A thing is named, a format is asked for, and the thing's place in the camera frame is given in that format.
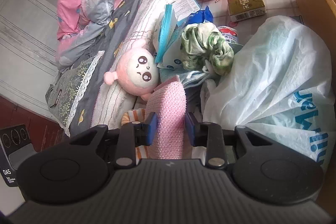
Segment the pink knitted cloth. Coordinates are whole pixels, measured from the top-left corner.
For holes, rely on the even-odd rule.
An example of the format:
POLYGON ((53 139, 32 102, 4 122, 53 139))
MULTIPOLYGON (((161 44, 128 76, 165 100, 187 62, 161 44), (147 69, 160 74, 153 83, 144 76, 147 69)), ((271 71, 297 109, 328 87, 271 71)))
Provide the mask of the pink knitted cloth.
POLYGON ((181 159, 186 114, 186 93, 178 76, 155 88, 149 98, 145 116, 157 114, 153 143, 147 148, 150 159, 181 159))

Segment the orange striped cloth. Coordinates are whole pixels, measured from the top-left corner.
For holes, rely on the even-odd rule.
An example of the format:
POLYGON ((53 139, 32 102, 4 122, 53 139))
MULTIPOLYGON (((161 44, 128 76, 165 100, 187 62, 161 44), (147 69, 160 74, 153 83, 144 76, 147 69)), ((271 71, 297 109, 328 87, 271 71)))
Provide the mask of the orange striped cloth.
POLYGON ((129 110, 121 118, 121 125, 130 124, 134 129, 136 161, 149 159, 149 147, 153 144, 157 129, 157 114, 149 113, 145 117, 145 109, 129 110))

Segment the light blue towel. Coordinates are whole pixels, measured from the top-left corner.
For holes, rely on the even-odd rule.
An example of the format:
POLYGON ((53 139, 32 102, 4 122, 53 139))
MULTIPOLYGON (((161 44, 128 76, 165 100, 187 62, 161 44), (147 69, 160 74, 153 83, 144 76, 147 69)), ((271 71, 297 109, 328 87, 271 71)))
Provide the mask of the light blue towel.
POLYGON ((215 80, 219 78, 219 76, 215 72, 187 71, 183 68, 176 70, 159 68, 159 76, 161 82, 165 82, 173 77, 178 77, 184 89, 199 86, 207 79, 215 80))

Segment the pink round plush toy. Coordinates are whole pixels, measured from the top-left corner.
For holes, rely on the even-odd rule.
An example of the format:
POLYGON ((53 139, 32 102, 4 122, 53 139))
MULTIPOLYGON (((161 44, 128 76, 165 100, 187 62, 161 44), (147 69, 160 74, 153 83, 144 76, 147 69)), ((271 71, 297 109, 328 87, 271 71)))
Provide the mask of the pink round plush toy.
POLYGON ((116 69, 104 73, 104 83, 115 81, 129 94, 148 101, 159 84, 159 71, 153 55, 144 48, 146 40, 136 40, 119 59, 116 69))

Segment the green white scrunched cloth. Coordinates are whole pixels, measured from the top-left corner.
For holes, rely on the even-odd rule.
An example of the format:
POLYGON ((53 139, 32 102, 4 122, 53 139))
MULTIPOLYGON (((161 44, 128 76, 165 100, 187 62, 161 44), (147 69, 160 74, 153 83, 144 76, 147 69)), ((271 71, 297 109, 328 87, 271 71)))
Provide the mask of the green white scrunched cloth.
POLYGON ((181 34, 181 53, 186 70, 200 71, 210 64, 220 76, 230 73, 234 61, 234 50, 211 22, 185 26, 181 34))

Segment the grey floral pillow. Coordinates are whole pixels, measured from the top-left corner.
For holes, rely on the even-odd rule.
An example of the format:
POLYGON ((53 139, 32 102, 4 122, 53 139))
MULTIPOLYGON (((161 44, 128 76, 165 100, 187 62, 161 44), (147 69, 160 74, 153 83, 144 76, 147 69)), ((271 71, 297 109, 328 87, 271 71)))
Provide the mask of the grey floral pillow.
POLYGON ((56 119, 67 136, 70 136, 70 124, 75 117, 80 100, 84 97, 92 75, 104 51, 84 61, 77 67, 71 67, 65 73, 59 73, 55 82, 46 92, 46 102, 50 113, 56 119))

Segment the white plastic shopping bag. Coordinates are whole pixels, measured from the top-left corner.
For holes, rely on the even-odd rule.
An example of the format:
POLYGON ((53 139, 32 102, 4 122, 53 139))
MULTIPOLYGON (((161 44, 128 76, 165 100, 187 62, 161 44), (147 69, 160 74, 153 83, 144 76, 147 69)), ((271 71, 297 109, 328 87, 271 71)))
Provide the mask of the white plastic shopping bag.
POLYGON ((273 16, 210 91, 203 120, 249 127, 327 169, 335 145, 331 73, 330 51, 314 31, 273 16))

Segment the grey patterned bed sheet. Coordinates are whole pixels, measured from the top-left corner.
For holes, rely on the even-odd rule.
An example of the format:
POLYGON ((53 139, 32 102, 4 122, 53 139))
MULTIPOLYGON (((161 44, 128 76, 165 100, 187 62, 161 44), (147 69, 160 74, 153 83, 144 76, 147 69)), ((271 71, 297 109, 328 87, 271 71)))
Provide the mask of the grey patterned bed sheet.
POLYGON ((75 105, 73 118, 67 126, 70 136, 89 129, 97 124, 106 124, 109 128, 119 128, 124 112, 133 108, 137 98, 118 84, 104 84, 103 74, 115 69, 120 57, 139 39, 149 44, 153 30, 165 5, 173 0, 125 0, 112 18, 118 21, 113 27, 106 27, 84 54, 76 61, 94 57, 103 51, 92 73, 87 89, 75 105))

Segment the red white small can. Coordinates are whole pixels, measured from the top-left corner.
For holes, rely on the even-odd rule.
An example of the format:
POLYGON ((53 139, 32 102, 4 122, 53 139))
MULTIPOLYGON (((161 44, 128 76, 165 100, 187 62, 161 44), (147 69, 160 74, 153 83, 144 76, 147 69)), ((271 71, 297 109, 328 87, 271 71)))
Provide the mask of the red white small can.
POLYGON ((238 33, 234 28, 228 26, 219 26, 218 30, 224 36, 228 43, 238 43, 238 33))

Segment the blue white tissue pack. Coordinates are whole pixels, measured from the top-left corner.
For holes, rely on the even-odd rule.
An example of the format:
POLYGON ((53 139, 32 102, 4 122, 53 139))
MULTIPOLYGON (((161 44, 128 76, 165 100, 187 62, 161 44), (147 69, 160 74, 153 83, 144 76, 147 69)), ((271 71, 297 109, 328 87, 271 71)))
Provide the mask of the blue white tissue pack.
POLYGON ((157 67, 165 69, 182 67, 180 38, 185 25, 186 19, 177 20, 173 5, 165 5, 165 10, 154 28, 153 46, 156 50, 157 67))

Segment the dark blue plastic packet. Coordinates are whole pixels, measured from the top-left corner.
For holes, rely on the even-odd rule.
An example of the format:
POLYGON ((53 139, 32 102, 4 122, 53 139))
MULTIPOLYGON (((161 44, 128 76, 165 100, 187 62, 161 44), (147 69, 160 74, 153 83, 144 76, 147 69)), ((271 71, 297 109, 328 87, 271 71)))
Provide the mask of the dark blue plastic packet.
POLYGON ((189 15, 186 24, 198 24, 198 23, 207 23, 207 22, 214 22, 214 17, 210 8, 206 6, 204 10, 199 10, 195 13, 189 15))

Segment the white label flat package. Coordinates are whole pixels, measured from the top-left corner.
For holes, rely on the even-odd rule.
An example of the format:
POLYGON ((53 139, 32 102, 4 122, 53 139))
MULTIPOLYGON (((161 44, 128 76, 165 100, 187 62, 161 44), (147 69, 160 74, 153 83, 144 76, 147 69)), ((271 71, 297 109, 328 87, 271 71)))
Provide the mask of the white label flat package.
POLYGON ((201 9, 196 0, 174 0, 172 5, 179 22, 201 9))

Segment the black device with dials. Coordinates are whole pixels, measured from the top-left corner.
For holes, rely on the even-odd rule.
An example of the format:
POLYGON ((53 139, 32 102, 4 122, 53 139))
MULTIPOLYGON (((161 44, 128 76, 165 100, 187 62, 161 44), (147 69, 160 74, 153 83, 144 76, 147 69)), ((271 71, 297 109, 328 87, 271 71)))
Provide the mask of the black device with dials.
POLYGON ((24 124, 1 129, 1 176, 8 187, 17 187, 16 171, 36 153, 24 124))

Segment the olive green small box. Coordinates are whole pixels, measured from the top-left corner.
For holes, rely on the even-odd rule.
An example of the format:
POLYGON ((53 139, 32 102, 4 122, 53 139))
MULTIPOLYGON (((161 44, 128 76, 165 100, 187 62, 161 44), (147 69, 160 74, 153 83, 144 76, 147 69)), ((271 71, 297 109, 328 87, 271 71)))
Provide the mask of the olive green small box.
POLYGON ((228 0, 228 11, 232 22, 266 14, 264 0, 228 0))

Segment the white cabinet door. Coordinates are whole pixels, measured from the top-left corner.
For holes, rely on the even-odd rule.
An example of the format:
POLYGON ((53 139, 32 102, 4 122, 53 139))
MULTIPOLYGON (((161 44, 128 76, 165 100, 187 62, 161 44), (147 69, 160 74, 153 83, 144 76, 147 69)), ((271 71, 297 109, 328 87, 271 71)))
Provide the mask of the white cabinet door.
POLYGON ((58 74, 57 30, 46 0, 1 0, 1 96, 50 120, 45 94, 58 74))

